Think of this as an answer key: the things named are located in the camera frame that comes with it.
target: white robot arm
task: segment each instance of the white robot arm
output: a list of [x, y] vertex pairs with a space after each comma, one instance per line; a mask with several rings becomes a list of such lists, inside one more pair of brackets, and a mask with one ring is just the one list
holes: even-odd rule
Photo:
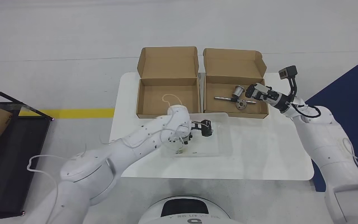
[[58, 192], [53, 190], [25, 223], [82, 223], [88, 207], [104, 200], [131, 164], [164, 142], [187, 144], [192, 129], [201, 130], [203, 136], [212, 133], [208, 120], [199, 123], [201, 128], [198, 124], [192, 127], [185, 106], [171, 106], [167, 114], [106, 147], [80, 153], [67, 161], [60, 171], [62, 182], [58, 185]]
[[263, 100], [293, 120], [304, 149], [326, 182], [325, 201], [333, 222], [358, 223], [358, 164], [347, 134], [327, 108], [308, 106], [295, 97], [295, 66], [279, 74], [290, 82], [288, 96], [257, 83], [250, 85], [246, 97]]

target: yellow floor line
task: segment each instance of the yellow floor line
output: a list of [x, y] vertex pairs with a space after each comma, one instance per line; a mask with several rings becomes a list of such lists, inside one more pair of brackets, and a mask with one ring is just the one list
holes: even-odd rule
[[[114, 115], [114, 108], [54, 109], [40, 111], [56, 119], [113, 118]], [[32, 111], [21, 111], [20, 116], [37, 116], [37, 114]]]

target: floor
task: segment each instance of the floor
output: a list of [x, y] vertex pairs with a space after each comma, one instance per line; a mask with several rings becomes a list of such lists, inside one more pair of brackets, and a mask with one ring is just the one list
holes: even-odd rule
[[[354, 0], [2, 0], [0, 90], [39, 109], [114, 108], [120, 77], [144, 46], [258, 50], [268, 72], [295, 64], [310, 98], [357, 64]], [[111, 119], [56, 120], [43, 153], [69, 157], [100, 146]], [[62, 161], [39, 168], [58, 178]], [[52, 189], [35, 175], [26, 211]], [[308, 181], [123, 178], [85, 223], [136, 223], [156, 201], [197, 195], [243, 223], [331, 223]], [[25, 217], [0, 220], [23, 223]]]

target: blue panel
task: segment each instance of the blue panel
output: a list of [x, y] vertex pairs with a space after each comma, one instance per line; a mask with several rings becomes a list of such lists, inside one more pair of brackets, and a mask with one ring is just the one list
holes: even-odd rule
[[[358, 66], [335, 80], [307, 100], [308, 105], [327, 107], [346, 131], [358, 155]], [[313, 182], [318, 192], [326, 191], [326, 184], [318, 167], [313, 164]]]

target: table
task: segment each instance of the table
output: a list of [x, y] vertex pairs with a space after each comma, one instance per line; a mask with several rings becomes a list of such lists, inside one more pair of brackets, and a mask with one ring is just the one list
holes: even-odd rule
[[[265, 82], [276, 91], [289, 92], [278, 73], [266, 73]], [[110, 140], [118, 139], [147, 122], [135, 114], [136, 72], [121, 77]], [[156, 150], [124, 171], [124, 177], [189, 179], [309, 180], [314, 171], [293, 122], [269, 106], [264, 119], [229, 118], [231, 156], [163, 157]]]

